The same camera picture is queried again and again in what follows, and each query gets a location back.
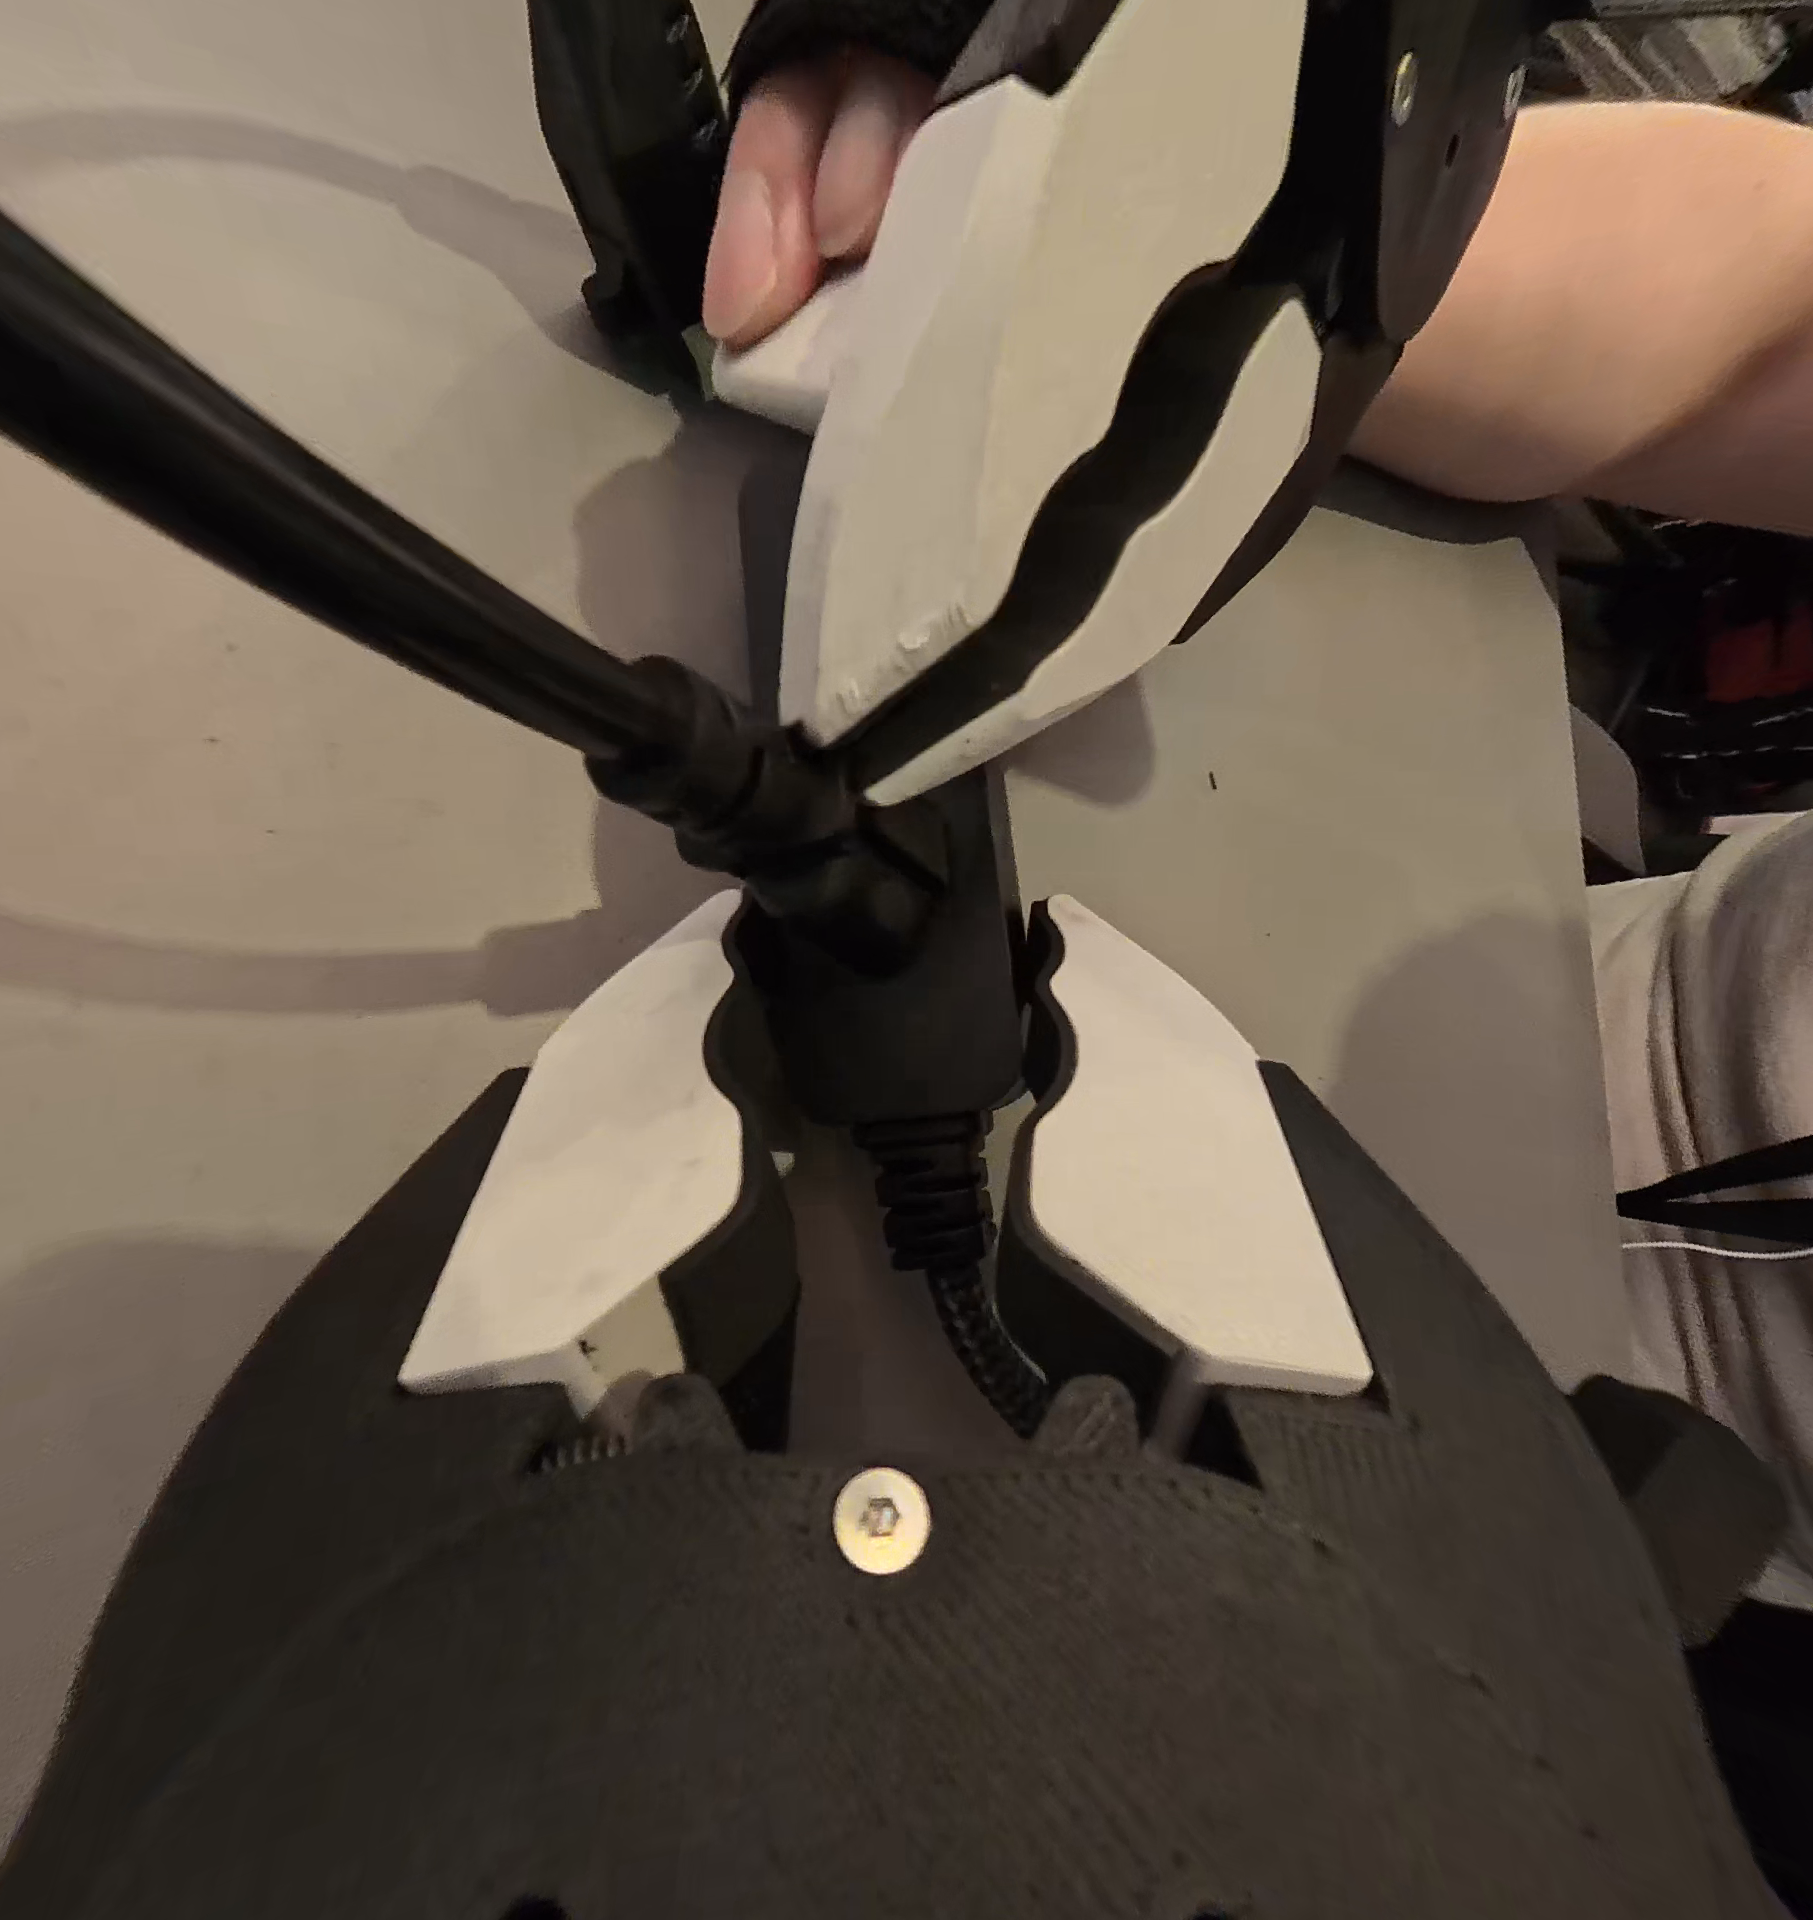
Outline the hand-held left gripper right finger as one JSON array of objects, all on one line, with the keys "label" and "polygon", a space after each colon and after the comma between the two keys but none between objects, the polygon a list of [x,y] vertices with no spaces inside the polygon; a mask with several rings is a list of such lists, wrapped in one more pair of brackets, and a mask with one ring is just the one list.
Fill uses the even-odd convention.
[{"label": "hand-held left gripper right finger", "polygon": [[1232,1390],[1367,1403],[1376,1368],[1267,1066],[1183,974],[1067,894],[1035,999],[997,1307],[1054,1393],[1113,1380],[1149,1443]]}]

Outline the person's right hand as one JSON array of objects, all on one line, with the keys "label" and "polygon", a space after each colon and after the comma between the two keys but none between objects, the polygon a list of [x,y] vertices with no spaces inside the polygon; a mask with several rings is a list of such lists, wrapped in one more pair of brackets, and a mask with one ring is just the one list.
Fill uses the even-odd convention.
[{"label": "person's right hand", "polygon": [[823,276],[863,261],[939,82],[872,49],[830,49],[754,84],[738,108],[702,290],[728,351],[784,325]]}]

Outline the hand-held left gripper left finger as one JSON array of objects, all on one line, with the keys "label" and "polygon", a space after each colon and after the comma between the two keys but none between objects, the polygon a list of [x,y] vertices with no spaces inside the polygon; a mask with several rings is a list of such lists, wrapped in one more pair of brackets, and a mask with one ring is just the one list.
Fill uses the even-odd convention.
[{"label": "hand-held left gripper left finger", "polygon": [[702,1377],[786,1448],[798,1234],[752,1085],[746,900],[711,897],[546,1040],[399,1365],[414,1395],[558,1387],[589,1428]]}]

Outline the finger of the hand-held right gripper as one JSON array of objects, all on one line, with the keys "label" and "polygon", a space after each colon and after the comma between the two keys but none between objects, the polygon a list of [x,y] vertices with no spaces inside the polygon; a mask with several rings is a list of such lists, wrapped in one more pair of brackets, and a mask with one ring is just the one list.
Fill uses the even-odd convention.
[{"label": "finger of the hand-held right gripper", "polygon": [[1294,471],[1320,370],[1300,293],[1170,300],[989,619],[850,750],[866,797],[900,804],[997,761],[1147,666]]},{"label": "finger of the hand-held right gripper", "polygon": [[810,745],[853,750],[989,619],[1170,300],[1301,294],[1243,254],[1294,154],[1305,43],[1300,2],[1136,2],[1062,82],[962,74],[869,263],[722,357],[724,396],[815,414],[779,660],[779,719]]}]

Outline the black power strip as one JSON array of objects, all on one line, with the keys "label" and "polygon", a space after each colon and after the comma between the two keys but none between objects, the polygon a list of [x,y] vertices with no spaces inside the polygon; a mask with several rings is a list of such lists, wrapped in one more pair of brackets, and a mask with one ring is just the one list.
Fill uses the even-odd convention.
[{"label": "black power strip", "polygon": [[967,772],[928,802],[953,882],[900,972],[863,978],[759,908],[738,927],[786,1089],[818,1124],[981,1115],[1021,1087],[1023,932],[1005,786]]}]

